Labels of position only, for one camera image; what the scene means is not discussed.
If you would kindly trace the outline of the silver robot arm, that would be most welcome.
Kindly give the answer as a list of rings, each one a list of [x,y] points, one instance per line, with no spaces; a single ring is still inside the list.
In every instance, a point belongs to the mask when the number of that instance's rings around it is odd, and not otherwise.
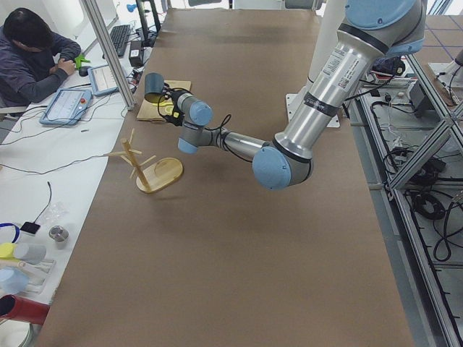
[[[170,90],[178,114],[165,120],[182,128],[178,148],[189,154],[201,146],[229,151],[250,161],[256,180],[271,190],[302,183],[313,170],[313,145],[373,62],[422,48],[426,6],[426,1],[348,1],[336,46],[286,128],[270,142],[207,128],[211,107],[186,90]]]

